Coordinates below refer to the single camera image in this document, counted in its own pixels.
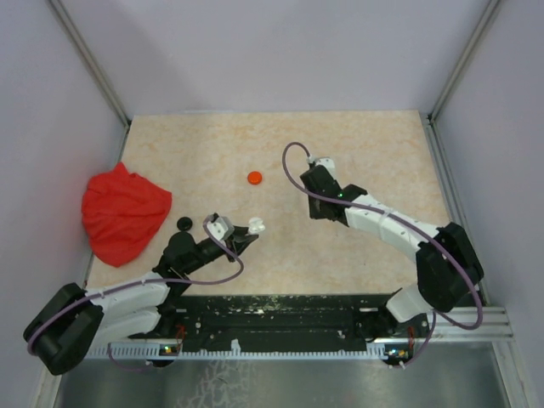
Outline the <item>white round charging case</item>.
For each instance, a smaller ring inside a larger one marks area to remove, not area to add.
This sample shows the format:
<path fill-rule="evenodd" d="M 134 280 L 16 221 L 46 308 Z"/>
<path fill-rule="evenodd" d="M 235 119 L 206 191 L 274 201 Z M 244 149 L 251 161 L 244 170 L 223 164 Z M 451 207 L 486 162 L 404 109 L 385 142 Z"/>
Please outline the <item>white round charging case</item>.
<path fill-rule="evenodd" d="M 248 221 L 248 233 L 251 235 L 259 235 L 266 229 L 264 221 L 261 218 L 251 218 Z"/>

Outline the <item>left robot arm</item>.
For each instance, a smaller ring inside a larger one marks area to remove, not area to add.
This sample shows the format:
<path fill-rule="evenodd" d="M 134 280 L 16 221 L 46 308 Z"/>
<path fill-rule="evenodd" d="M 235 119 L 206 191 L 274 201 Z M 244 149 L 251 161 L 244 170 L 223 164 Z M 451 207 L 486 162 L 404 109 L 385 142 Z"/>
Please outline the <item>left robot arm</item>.
<path fill-rule="evenodd" d="M 195 241 L 179 231 L 168 241 L 158 265 L 118 286 L 87 291 L 62 286 L 23 332 L 29 354 L 53 375 L 78 366 L 89 351 L 125 338 L 176 337 L 175 302 L 196 285 L 190 275 L 219 258 L 239 263 L 263 226 L 230 226 L 218 218 L 204 224 L 207 238 Z"/>

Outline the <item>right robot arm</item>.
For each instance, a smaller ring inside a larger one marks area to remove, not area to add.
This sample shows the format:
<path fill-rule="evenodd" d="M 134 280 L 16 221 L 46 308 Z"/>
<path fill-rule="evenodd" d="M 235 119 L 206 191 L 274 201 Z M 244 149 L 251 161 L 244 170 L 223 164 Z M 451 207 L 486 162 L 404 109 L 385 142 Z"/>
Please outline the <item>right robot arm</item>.
<path fill-rule="evenodd" d="M 451 311 L 483 279 L 481 263 L 461 225 L 439 227 L 410 218 L 359 186 L 341 187 L 323 165 L 312 164 L 300 179 L 312 219 L 373 234 L 416 265 L 416 283 L 392 295 L 379 316 L 389 336 L 402 334 L 416 315 Z"/>

